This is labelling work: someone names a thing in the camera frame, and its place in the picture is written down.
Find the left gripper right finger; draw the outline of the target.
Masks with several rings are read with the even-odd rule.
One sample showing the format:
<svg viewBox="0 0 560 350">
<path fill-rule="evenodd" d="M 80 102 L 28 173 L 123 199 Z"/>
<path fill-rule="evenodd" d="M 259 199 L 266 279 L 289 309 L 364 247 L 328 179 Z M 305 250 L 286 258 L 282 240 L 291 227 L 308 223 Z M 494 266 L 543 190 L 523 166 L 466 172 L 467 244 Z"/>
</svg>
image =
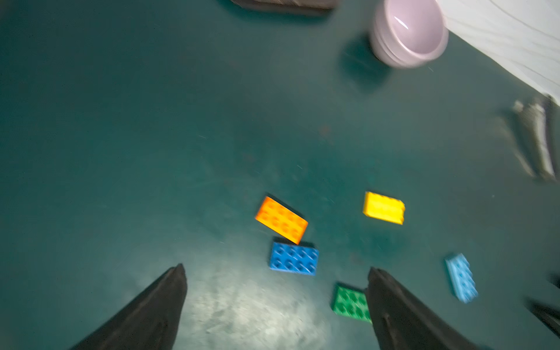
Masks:
<svg viewBox="0 0 560 350">
<path fill-rule="evenodd" d="M 379 348 L 477 349 L 399 281 L 372 267 L 366 299 Z"/>
</svg>

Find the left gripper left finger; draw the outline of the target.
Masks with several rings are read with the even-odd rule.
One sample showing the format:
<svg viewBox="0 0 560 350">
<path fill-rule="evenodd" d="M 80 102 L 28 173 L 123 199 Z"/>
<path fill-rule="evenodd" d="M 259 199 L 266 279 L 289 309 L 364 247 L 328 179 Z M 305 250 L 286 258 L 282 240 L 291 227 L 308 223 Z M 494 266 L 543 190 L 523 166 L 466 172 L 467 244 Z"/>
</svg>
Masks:
<svg viewBox="0 0 560 350">
<path fill-rule="evenodd" d="M 73 349 L 172 349 L 188 292 L 182 264 L 169 268 Z"/>
</svg>

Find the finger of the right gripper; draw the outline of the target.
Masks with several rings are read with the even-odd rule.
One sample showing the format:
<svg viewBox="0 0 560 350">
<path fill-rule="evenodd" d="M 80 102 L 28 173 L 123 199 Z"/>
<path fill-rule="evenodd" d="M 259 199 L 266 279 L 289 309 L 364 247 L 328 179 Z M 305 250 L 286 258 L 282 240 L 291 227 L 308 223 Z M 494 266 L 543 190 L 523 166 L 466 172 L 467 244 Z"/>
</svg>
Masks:
<svg viewBox="0 0 560 350">
<path fill-rule="evenodd" d="M 536 316 L 554 335 L 560 337 L 559 309 L 536 300 L 529 299 L 527 308 Z"/>
</svg>

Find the dark green lego brick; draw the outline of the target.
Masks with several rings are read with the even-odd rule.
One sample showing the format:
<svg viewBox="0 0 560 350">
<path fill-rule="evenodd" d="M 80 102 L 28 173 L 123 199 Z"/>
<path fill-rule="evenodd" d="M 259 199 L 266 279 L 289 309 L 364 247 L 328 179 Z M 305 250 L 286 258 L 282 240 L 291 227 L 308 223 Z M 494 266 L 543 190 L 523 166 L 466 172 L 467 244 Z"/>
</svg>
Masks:
<svg viewBox="0 0 560 350">
<path fill-rule="evenodd" d="M 344 287 L 337 284 L 334 290 L 331 309 L 339 315 L 363 322 L 371 323 L 369 307 L 365 293 L 362 290 Z"/>
</svg>

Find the light blue lego brick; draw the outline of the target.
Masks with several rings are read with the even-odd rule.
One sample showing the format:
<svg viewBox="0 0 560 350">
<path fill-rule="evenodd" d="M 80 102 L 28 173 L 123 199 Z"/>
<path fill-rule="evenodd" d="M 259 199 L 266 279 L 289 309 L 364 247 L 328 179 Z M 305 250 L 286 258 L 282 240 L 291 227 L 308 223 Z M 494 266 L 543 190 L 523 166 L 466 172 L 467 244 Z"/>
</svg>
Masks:
<svg viewBox="0 0 560 350">
<path fill-rule="evenodd" d="M 446 268 L 456 298 L 462 303 L 470 303 L 478 297 L 470 264 L 463 254 L 456 254 L 445 259 Z"/>
</svg>

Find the orange lego brick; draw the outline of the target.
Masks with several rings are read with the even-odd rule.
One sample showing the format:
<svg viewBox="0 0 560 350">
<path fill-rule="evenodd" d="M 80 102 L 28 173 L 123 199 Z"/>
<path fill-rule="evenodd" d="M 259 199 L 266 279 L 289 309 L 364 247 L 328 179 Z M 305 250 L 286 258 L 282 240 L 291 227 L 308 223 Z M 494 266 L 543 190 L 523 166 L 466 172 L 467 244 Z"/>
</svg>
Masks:
<svg viewBox="0 0 560 350">
<path fill-rule="evenodd" d="M 294 244 L 300 243 L 309 224 L 303 217 L 268 196 L 264 198 L 255 219 Z"/>
</svg>

